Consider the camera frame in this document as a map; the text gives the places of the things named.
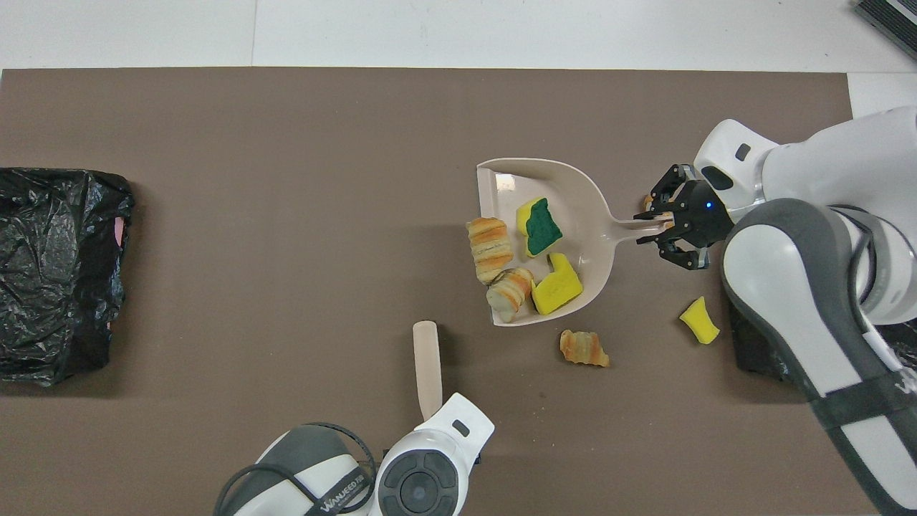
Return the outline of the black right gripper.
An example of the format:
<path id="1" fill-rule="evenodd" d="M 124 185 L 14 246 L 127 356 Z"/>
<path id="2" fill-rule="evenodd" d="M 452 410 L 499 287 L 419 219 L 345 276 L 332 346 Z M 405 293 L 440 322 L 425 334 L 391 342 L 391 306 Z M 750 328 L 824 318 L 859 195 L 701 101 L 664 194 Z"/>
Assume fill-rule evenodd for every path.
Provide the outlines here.
<path id="1" fill-rule="evenodd" d="M 640 237 L 638 245 L 655 244 L 660 258 L 687 270 L 708 269 L 708 247 L 724 241 L 734 228 L 724 203 L 707 182 L 694 180 L 690 164 L 669 167 L 641 206 L 636 219 L 661 219 L 673 212 L 675 228 Z M 697 248 L 682 249 L 679 239 Z"/>

